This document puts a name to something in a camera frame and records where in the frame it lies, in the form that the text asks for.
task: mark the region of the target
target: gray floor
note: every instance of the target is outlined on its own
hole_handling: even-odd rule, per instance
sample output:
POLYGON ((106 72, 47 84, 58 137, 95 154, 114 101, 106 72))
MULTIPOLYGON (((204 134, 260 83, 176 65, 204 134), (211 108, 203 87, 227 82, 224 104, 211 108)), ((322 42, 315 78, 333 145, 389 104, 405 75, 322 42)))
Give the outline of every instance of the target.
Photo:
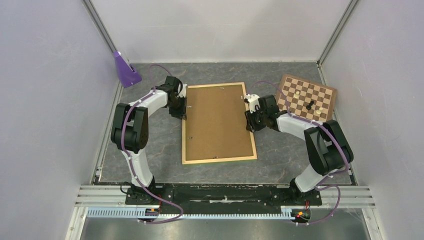
MULTIPOLYGON (((312 210, 312 220, 328 210, 312 210)), ((334 217, 309 226, 288 220, 195 220, 182 219, 159 225, 144 225, 131 218, 87 218, 82 240, 369 240, 361 209, 338 209, 334 217)))
MULTIPOLYGON (((124 89, 122 103, 133 102, 152 87, 148 79, 149 64, 135 64, 144 80, 124 89)), ((168 63, 174 76, 189 85, 245 82, 250 86, 259 80, 279 84, 283 74, 291 74, 321 82, 315 63, 168 63)), ((157 85, 164 82, 166 72, 152 68, 157 85)), ((258 84, 250 91, 259 96, 275 94, 272 86, 258 84)), ((257 160, 225 163, 182 165, 181 121, 163 108, 149 118, 149 140, 146 147, 148 165, 158 183, 281 183, 287 184, 309 164, 305 142, 286 133, 265 128, 254 133, 257 160)), ((127 162, 116 146, 109 142, 103 163, 101 182, 131 181, 127 162)), ((329 183, 350 184, 347 174, 337 175, 329 183)))

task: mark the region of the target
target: purple lamp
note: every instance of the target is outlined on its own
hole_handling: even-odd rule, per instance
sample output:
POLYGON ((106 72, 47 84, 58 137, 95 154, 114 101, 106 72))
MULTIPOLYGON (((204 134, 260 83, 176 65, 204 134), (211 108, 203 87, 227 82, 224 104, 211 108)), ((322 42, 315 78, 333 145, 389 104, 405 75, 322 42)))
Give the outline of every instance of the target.
POLYGON ((131 87, 142 81, 142 76, 140 76, 136 68, 131 64, 128 65, 119 51, 114 52, 113 57, 115 58, 116 73, 124 88, 131 87))

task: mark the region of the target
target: gray marble floor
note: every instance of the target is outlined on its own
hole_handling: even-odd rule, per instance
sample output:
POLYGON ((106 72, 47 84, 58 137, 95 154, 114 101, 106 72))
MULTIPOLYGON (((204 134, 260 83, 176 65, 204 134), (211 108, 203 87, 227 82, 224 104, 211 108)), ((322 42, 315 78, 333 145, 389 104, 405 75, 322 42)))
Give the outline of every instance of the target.
MULTIPOLYGON (((143 81, 123 90, 121 101, 129 103, 144 96, 152 83, 149 64, 135 64, 143 81)), ((259 80, 279 84, 283 74, 321 82, 312 62, 255 63, 166 63, 174 76, 189 85, 245 82, 250 86, 259 80)), ((156 85, 165 81, 166 72, 151 69, 156 85)), ((275 94, 272 86, 258 84, 250 91, 259 96, 275 94)), ((158 183, 282 183, 287 184, 309 164, 305 142, 286 133, 264 128, 255 132, 257 160, 182 165, 181 121, 163 108, 149 118, 149 140, 146 154, 150 171, 158 183)), ((103 162, 101 182, 130 181, 127 162, 116 146, 109 142, 103 162)), ((349 176, 337 175, 329 183, 350 184, 349 176)))

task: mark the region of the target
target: wooden frame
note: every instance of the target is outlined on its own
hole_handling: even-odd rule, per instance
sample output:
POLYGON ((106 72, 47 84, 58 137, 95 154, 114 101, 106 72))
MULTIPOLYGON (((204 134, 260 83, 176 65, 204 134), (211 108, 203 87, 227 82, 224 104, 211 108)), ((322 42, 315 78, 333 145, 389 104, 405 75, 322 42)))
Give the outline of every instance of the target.
MULTIPOLYGON (((246 94, 246 87, 244 82, 232 82, 232 83, 218 83, 218 84, 205 84, 205 85, 193 85, 188 86, 189 88, 206 88, 206 87, 222 87, 222 86, 231 86, 231 85, 241 85, 243 89, 243 95, 246 94)), ((249 106, 245 104, 246 111, 249 110, 249 106)), ((204 164, 204 163, 221 163, 221 162, 232 162, 232 161, 242 161, 242 160, 257 160, 257 151, 255 145, 255 138, 252 132, 250 134, 250 141, 252 146, 253 155, 252 156, 241 156, 241 157, 227 157, 227 158, 212 158, 212 159, 200 159, 200 160, 186 160, 186 120, 182 120, 182 164, 204 164)))

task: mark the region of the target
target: cork board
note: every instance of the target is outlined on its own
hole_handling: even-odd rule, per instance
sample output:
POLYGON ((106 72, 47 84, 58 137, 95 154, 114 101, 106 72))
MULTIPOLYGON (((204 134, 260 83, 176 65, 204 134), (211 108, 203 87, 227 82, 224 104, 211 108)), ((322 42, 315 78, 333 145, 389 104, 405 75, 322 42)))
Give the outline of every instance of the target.
POLYGON ((253 133, 246 130, 244 94, 244 82, 188 87, 182 164, 257 159, 253 133))

